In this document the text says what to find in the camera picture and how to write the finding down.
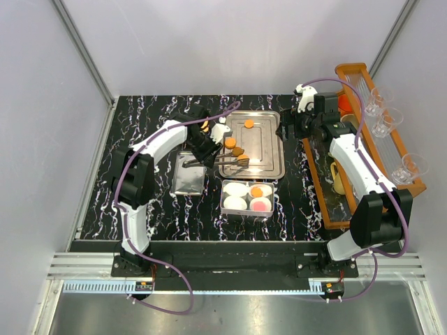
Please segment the metal serving tongs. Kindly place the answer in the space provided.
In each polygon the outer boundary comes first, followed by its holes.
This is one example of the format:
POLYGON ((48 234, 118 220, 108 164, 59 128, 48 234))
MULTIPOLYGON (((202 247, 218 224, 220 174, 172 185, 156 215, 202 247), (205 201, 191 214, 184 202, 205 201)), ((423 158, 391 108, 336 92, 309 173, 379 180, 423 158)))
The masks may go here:
MULTIPOLYGON (((248 161, 238 161, 237 158, 233 159, 232 161, 215 161, 213 164, 211 164, 210 168, 213 167, 220 167, 220 166, 237 166, 239 168, 245 168, 249 165, 250 159, 248 161)), ((193 162, 193 161, 187 161, 182 164, 183 168, 195 168, 203 166, 206 168, 206 165, 204 163, 200 162, 193 162)))

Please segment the golden round biscuit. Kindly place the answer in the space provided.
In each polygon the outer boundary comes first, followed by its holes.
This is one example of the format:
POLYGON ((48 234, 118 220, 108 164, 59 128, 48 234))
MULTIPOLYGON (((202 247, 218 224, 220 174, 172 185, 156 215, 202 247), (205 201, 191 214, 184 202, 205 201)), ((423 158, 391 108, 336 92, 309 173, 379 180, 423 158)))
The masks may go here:
POLYGON ((227 149, 233 149, 236 146, 236 139, 232 137, 227 137, 224 141, 224 146, 227 149))
POLYGON ((237 157, 237 160, 238 161, 248 161, 249 157, 247 155, 242 154, 242 155, 237 157))

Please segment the golden flower-shaped biscuit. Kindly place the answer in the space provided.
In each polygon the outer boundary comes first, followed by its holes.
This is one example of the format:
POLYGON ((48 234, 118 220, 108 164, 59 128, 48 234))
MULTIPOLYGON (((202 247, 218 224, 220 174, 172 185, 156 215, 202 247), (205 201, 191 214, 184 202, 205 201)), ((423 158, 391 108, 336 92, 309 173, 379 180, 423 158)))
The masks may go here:
POLYGON ((263 197, 263 190, 261 188, 254 187, 254 188, 251 189, 251 196, 253 198, 263 197))

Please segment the pink round cookie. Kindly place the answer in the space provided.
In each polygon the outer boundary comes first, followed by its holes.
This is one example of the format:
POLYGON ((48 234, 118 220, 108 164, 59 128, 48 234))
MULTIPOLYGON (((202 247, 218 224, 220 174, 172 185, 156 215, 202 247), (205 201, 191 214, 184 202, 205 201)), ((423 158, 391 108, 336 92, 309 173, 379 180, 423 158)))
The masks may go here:
POLYGON ((251 203, 251 209, 253 211, 267 211, 268 206, 264 203, 264 201, 255 201, 251 203))

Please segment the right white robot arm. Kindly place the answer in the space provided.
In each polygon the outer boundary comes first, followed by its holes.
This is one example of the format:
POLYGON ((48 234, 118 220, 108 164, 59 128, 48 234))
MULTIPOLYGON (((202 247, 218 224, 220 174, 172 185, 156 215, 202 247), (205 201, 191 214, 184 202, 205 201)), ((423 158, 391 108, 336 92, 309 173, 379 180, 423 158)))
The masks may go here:
POLYGON ((365 151, 358 128, 341 120, 337 94, 302 85, 295 92, 299 104, 281 112, 276 134, 283 140, 294 135, 327 143, 360 198, 349 231, 330 240, 317 259, 319 272, 330 277, 341 270, 342 261, 373 253, 382 245, 408 242, 413 196, 388 180, 365 151))

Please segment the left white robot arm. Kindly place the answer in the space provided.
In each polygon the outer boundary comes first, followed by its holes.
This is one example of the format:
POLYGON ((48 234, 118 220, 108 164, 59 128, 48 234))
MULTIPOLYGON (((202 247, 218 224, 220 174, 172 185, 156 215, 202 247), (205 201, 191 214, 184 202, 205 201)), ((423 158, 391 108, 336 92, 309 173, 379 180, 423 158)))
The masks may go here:
POLYGON ((212 117, 202 105, 193 105, 186 114, 176 112, 148 138, 112 155, 110 189, 113 206, 123 227, 121 254, 126 268, 135 276, 144 276, 151 260, 143 253, 149 247, 147 205, 154 194, 155 167, 175 147, 186 144, 198 163, 211 168, 231 129, 212 117))

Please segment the yellow plate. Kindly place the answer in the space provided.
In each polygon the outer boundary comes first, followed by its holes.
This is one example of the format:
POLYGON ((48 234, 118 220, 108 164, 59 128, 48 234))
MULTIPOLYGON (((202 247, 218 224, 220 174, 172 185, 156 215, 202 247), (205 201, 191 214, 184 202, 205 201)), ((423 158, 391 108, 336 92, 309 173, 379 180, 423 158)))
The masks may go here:
POLYGON ((208 133, 209 132, 209 121, 205 121, 201 126, 200 126, 200 130, 203 133, 208 133))

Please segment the large steel baking tray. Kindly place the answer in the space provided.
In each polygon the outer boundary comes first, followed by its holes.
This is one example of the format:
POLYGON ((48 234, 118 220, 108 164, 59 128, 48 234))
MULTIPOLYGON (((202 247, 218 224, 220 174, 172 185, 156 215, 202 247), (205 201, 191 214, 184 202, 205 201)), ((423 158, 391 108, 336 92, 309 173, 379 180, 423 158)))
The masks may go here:
POLYGON ((275 134, 279 120, 275 111, 239 110, 226 117, 232 138, 250 163, 247 167, 220 166, 219 174, 227 179, 281 179, 285 175, 285 160, 283 142, 275 134), (244 126, 248 119, 254 121, 252 128, 244 126))

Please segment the orange round cookie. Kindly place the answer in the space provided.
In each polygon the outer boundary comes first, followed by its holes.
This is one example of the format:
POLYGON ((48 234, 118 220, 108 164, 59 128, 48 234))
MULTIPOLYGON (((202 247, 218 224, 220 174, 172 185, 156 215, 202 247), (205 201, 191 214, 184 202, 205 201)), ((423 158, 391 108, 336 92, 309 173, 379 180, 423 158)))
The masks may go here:
POLYGON ((254 126, 254 121, 248 119, 248 120, 245 121, 244 126, 245 126, 246 128, 252 128, 252 127, 254 126))

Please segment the white paper cupcake liner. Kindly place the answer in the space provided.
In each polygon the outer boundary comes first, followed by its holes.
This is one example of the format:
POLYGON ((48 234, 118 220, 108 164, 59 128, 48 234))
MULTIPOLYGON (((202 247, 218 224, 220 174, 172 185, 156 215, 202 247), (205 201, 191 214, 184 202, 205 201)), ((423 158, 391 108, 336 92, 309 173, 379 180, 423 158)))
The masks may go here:
POLYGON ((268 198, 265 198, 265 197, 254 198, 254 199, 250 202, 250 204, 249 204, 249 208, 250 208, 250 210, 252 210, 252 209, 251 209, 251 203, 252 203, 252 202, 255 202, 255 201, 257 201, 257 200, 259 200, 259 201, 264 201, 264 203, 268 206, 268 210, 267 210, 267 211, 262 211, 262 212, 270 212, 270 211, 272 211, 272 203, 271 203, 271 201, 270 201, 268 198))
POLYGON ((244 197, 248 190, 247 186, 241 183, 230 182, 223 187, 223 191, 229 196, 244 197))
POLYGON ((241 197, 230 195, 223 201, 223 207, 224 209, 231 209, 231 210, 246 210, 247 209, 247 202, 241 197))
POLYGON ((254 184, 253 186, 249 187, 249 194, 251 196, 251 189, 254 187, 261 188, 263 190, 263 197, 268 198, 272 195, 273 189, 270 185, 267 184, 254 184))

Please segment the orange cup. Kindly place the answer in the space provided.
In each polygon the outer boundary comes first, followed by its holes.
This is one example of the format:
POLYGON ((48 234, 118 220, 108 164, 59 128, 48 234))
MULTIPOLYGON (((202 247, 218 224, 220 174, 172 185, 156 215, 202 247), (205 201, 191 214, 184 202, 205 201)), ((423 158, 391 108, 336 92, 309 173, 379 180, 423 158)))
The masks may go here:
POLYGON ((338 96, 338 108, 341 115, 352 113, 352 107, 346 94, 338 96))

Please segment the lilac cookie tin box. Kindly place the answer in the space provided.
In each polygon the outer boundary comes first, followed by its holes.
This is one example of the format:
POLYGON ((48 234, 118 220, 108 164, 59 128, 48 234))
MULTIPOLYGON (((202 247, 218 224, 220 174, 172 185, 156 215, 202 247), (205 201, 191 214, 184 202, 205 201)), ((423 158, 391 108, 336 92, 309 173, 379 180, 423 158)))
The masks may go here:
POLYGON ((256 217, 271 217, 274 211, 274 185, 273 183, 267 183, 267 182, 257 182, 257 181, 241 181, 241 180, 224 180, 222 183, 222 187, 221 187, 221 199, 220 199, 220 208, 221 208, 221 213, 222 214, 228 214, 228 215, 240 215, 240 216, 256 216, 256 217), (223 191, 223 187, 230 183, 230 182, 236 182, 236 183, 241 183, 247 186, 247 194, 242 197, 244 200, 246 200, 247 202, 247 209, 246 210, 231 210, 231 209, 224 209, 224 200, 229 196, 227 193, 225 193, 223 191), (249 187, 253 186, 254 184, 267 184, 270 185, 273 189, 273 193, 270 197, 268 197, 268 199, 271 201, 272 203, 272 211, 270 212, 259 212, 259 211, 252 211, 249 208, 249 204, 250 202, 253 200, 253 197, 250 196, 249 194, 249 187))

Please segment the yellow mug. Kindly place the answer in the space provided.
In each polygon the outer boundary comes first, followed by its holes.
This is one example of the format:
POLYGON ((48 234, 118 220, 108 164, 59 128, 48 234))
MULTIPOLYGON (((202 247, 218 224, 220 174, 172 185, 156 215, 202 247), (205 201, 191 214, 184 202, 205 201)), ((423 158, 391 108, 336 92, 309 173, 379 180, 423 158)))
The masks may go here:
POLYGON ((344 190, 344 185, 342 183, 342 179, 340 177, 339 170, 335 161, 330 164, 330 172, 332 175, 334 191, 339 195, 345 195, 346 192, 344 190))

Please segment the wooden shelf rack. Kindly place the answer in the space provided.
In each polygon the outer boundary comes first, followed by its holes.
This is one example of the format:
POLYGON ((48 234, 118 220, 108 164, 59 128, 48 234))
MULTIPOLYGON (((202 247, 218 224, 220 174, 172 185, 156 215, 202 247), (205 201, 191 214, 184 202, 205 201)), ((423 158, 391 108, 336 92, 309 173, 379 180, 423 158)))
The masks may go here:
MULTIPOLYGON (((353 85, 362 95, 362 100, 367 102, 375 84, 367 71, 366 64, 340 64, 335 68, 335 73, 340 79, 353 85)), ((407 150, 396 129, 384 138, 372 135, 371 129, 374 123, 373 118, 365 118, 362 142, 382 173, 387 178, 391 178, 392 172, 400 166, 402 157, 407 154, 407 150)), ((327 230, 347 228, 357 207, 357 200, 352 192, 349 178, 344 170, 339 171, 339 177, 346 193, 344 195, 336 193, 330 170, 330 164, 334 160, 329 157, 328 148, 324 143, 312 138, 304 139, 303 146, 308 158, 324 228, 327 230)))

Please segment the clear glass cup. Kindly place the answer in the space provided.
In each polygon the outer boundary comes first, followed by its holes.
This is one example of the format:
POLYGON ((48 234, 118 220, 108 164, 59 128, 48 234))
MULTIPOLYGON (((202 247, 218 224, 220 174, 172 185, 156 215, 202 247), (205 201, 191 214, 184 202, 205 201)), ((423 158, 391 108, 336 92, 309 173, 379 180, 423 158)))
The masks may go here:
POLYGON ((372 135, 378 138, 384 138, 390 135, 403 120, 404 115, 400 110, 394 107, 385 107, 372 126, 372 135))
POLYGON ((429 164, 423 156, 408 153, 402 157, 399 167, 393 171, 391 177, 396 184, 406 185, 426 174, 428 170, 429 164))
POLYGON ((365 114, 370 117, 379 116, 392 100, 393 93, 388 87, 374 87, 367 99, 365 114))

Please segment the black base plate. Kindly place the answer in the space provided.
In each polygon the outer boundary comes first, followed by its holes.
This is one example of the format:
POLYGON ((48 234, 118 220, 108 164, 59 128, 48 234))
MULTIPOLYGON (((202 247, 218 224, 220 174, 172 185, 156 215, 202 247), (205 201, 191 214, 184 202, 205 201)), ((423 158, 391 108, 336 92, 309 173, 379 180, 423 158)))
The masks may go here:
POLYGON ((156 241, 152 261, 118 252, 113 277, 155 277, 159 290, 181 290, 183 273, 195 291, 306 290, 308 279, 358 277, 351 260, 330 260, 318 241, 156 241))

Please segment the aluminium frame rail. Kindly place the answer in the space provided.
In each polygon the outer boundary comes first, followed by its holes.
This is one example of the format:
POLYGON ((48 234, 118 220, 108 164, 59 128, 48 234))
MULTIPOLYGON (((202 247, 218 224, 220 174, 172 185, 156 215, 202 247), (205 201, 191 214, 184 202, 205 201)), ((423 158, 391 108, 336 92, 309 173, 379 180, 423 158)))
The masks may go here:
POLYGON ((55 12, 61 20, 70 40, 72 41, 75 49, 80 55, 82 62, 84 63, 100 94, 102 95, 103 100, 108 106, 113 105, 115 98, 109 90, 107 84, 105 83, 103 76, 100 74, 100 71, 96 66, 89 50, 87 49, 87 46, 83 41, 79 29, 76 27, 75 21, 69 13, 66 4, 62 0, 50 0, 50 3, 55 9, 55 12))

